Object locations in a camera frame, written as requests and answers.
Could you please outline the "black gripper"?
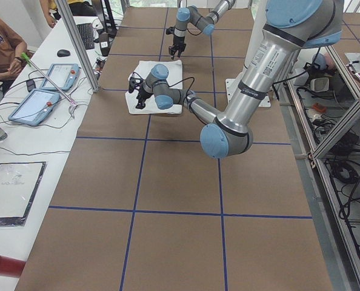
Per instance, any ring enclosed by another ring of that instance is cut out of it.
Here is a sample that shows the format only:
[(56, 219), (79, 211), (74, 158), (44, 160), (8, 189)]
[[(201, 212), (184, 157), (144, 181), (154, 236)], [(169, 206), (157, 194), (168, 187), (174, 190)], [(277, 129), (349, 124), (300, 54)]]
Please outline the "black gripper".
[(171, 59), (175, 58), (175, 53), (177, 53), (177, 57), (180, 58), (181, 53), (185, 50), (185, 47), (185, 37), (173, 35), (173, 44), (168, 48)]
[(145, 108), (145, 101), (149, 99), (153, 95), (153, 90), (149, 87), (145, 81), (141, 82), (137, 87), (136, 90), (138, 91), (137, 100), (138, 103), (136, 105), (137, 109), (144, 109)]

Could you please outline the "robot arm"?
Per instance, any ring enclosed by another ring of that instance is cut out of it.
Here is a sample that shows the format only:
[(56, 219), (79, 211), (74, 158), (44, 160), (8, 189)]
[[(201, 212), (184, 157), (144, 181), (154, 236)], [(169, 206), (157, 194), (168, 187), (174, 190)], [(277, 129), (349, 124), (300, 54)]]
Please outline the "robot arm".
[(186, 48), (185, 36), (188, 24), (194, 25), (201, 33), (210, 36), (215, 29), (215, 24), (225, 12), (233, 8), (235, 3), (234, 0), (220, 1), (207, 16), (202, 16), (194, 5), (179, 8), (175, 25), (165, 31), (167, 35), (173, 35), (173, 44), (168, 47), (171, 59), (174, 59), (175, 55), (179, 58)]
[(131, 76), (129, 92), (137, 93), (137, 108), (154, 98), (159, 109), (179, 104), (204, 122), (203, 151), (225, 158), (247, 151), (253, 142), (248, 123), (282, 70), (288, 57), (302, 49), (337, 43), (342, 34), (342, 1), (267, 1), (258, 14), (265, 17), (263, 39), (224, 111), (207, 104), (193, 90), (174, 89), (168, 68), (155, 65), (145, 78)]

